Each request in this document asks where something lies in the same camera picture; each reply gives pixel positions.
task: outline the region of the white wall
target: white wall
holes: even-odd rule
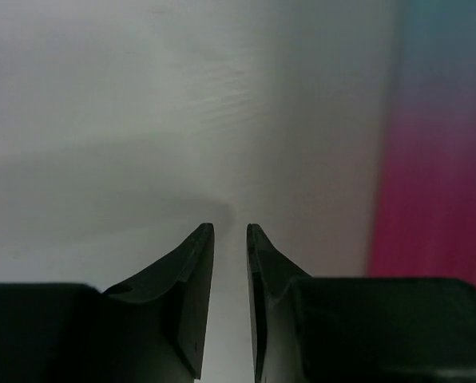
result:
[[[395,5],[0,0],[0,281],[105,288],[212,221],[203,381],[252,381],[246,223],[363,273]]]

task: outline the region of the screw hole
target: screw hole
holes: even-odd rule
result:
[[[133,291],[133,287],[124,283],[110,287],[109,289],[107,289],[106,293],[109,295],[114,295],[129,293],[130,291]]]

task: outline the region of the white surface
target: white surface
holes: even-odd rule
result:
[[[395,4],[0,0],[0,281],[105,288],[202,221],[204,382],[252,382],[245,225],[367,256]]]

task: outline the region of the black plastic part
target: black plastic part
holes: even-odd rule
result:
[[[256,383],[476,382],[476,289],[451,278],[312,278],[247,232]]]
[[[214,233],[100,294],[80,284],[0,284],[0,383],[188,383],[200,378]]]

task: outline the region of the pink and blue background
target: pink and blue background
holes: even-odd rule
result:
[[[476,0],[412,0],[370,275],[476,285]]]

